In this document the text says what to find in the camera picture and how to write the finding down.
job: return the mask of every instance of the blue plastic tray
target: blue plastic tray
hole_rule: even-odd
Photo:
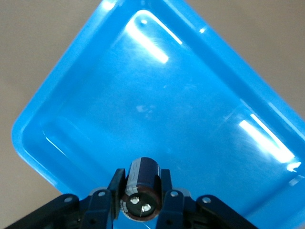
[[[13,127],[84,198],[141,156],[259,228],[305,219],[304,122],[181,0],[104,0]],[[117,228],[147,228],[120,216]]]

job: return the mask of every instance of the metal screw head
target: metal screw head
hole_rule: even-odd
[[[132,204],[137,204],[137,203],[140,202],[140,198],[138,198],[138,197],[132,197],[132,198],[130,199],[130,202],[132,202]]]
[[[171,196],[172,196],[172,197],[177,197],[177,196],[178,196],[178,192],[172,191],[172,192],[171,192]]]
[[[141,212],[149,211],[152,207],[149,204],[145,204],[142,206]]]
[[[104,191],[102,191],[102,192],[99,192],[99,194],[97,194],[99,197],[102,197],[102,196],[105,196],[106,195],[106,193],[104,192]]]
[[[208,197],[203,197],[203,198],[202,198],[202,201],[203,201],[203,203],[205,203],[205,204],[209,204],[209,203],[212,202],[211,199],[208,198]]]
[[[67,197],[67,198],[65,198],[64,202],[69,203],[72,201],[72,199],[73,199],[73,197]]]

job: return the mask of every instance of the beige floor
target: beige floor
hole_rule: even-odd
[[[305,1],[188,0],[305,118]],[[15,153],[18,114],[99,0],[0,1],[0,228],[59,195]]]

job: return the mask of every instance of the electrolytic capacitor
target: electrolytic capacitor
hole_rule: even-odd
[[[148,157],[140,157],[132,162],[121,209],[135,221],[148,221],[159,214],[161,179],[157,162]]]

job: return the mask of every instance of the screw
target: screw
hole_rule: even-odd
[[[172,197],[177,197],[177,196],[178,196],[178,192],[172,191],[172,192],[171,192],[171,196],[172,196]]]
[[[104,191],[102,191],[102,192],[99,192],[99,194],[97,194],[99,197],[102,197],[102,196],[105,196],[106,195],[106,193],[104,192]]]
[[[72,201],[73,197],[67,197],[65,198],[64,202],[65,203],[69,203],[70,201]]]
[[[205,204],[209,204],[209,203],[212,202],[211,199],[208,198],[208,197],[203,197],[203,198],[202,198],[202,201],[203,201],[203,203],[205,203]]]

